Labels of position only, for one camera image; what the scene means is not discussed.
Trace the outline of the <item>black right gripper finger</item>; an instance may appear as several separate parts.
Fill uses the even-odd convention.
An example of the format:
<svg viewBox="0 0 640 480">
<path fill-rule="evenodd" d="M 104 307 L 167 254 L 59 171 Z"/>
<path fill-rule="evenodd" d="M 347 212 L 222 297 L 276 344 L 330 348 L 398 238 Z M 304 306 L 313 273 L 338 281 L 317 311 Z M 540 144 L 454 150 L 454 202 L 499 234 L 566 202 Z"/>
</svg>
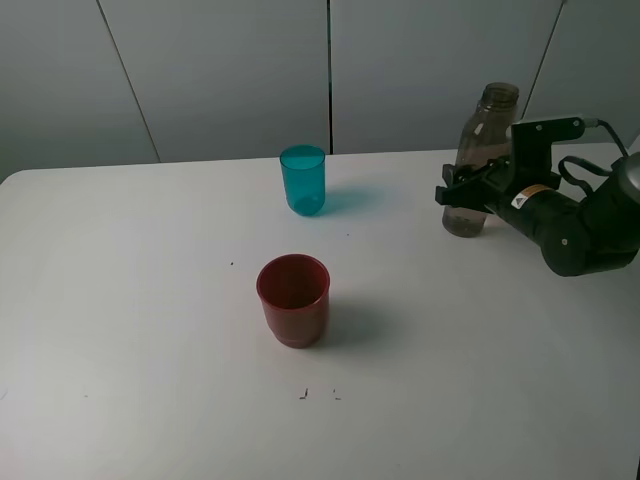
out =
<svg viewBox="0 0 640 480">
<path fill-rule="evenodd" d="M 486 164 L 479 166 L 475 164 L 452 165 L 445 164 L 442 167 L 442 179 L 446 184 L 458 184 L 466 182 L 478 175 L 483 175 L 486 171 L 496 166 L 502 167 L 508 161 L 507 158 L 490 159 Z"/>
<path fill-rule="evenodd" d="M 492 213 L 491 207 L 498 203 L 499 194 L 482 180 L 471 179 L 450 186 L 438 186 L 435 200 L 442 206 Z"/>
</svg>

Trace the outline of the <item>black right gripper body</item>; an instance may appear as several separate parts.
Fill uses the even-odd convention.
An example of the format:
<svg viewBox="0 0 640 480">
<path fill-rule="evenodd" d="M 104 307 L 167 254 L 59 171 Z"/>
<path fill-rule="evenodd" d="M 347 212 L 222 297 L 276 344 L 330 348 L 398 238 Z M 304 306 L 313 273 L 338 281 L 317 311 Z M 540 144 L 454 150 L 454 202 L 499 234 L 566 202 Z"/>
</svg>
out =
<svg viewBox="0 0 640 480">
<path fill-rule="evenodd" d="M 582 245 L 579 204 L 558 191 L 560 183 L 557 173 L 545 180 L 512 183 L 505 169 L 491 169 L 487 174 L 487 209 L 537 245 L 552 240 L 560 245 Z"/>
</svg>

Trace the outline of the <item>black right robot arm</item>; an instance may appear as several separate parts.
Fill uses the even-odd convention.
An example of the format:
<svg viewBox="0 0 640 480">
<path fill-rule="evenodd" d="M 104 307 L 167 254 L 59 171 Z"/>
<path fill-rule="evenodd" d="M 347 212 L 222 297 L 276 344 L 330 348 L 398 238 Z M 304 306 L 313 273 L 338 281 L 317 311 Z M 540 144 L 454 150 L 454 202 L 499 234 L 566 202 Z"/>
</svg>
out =
<svg viewBox="0 0 640 480">
<path fill-rule="evenodd" d="M 548 162 L 501 157 L 470 173 L 443 167 L 436 202 L 492 213 L 541 250 L 557 275 L 620 269 L 639 251 L 639 155 L 621 158 L 581 201 L 558 191 L 562 177 Z"/>
</svg>

